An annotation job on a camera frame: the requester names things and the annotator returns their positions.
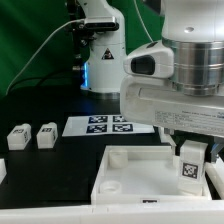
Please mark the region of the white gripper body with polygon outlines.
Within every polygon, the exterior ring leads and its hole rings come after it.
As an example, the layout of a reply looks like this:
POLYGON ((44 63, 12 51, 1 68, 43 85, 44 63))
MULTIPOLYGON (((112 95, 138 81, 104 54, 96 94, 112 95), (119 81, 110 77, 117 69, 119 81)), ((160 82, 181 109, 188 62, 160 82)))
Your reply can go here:
POLYGON ((120 112, 127 121, 224 138, 224 96, 187 96, 168 80, 126 76, 120 112))

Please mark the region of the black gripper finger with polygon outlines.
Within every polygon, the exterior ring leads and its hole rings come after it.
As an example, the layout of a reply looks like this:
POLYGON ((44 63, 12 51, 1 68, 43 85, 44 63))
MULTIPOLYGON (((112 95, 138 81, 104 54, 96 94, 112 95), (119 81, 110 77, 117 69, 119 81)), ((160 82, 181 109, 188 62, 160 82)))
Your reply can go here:
POLYGON ((164 129, 164 135, 166 137, 166 140, 171 145, 173 154, 176 154, 176 143, 175 143, 175 141, 172 138, 173 134, 174 134, 174 130, 173 129, 168 129, 168 128, 164 129))
POLYGON ((218 158, 218 154, 224 149, 224 138, 218 138, 215 137, 214 138, 214 144, 212 146, 211 149, 211 162, 215 163, 217 158, 218 158))

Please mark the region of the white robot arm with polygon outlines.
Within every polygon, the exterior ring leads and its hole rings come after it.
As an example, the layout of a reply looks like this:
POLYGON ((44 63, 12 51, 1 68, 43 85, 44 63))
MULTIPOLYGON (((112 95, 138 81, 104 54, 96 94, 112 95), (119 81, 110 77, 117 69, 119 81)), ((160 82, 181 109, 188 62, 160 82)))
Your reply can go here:
POLYGON ((129 121, 224 149, 224 0, 143 0, 164 17, 161 38, 126 52, 125 21, 107 0, 77 0, 93 34, 83 88, 118 94, 129 121))

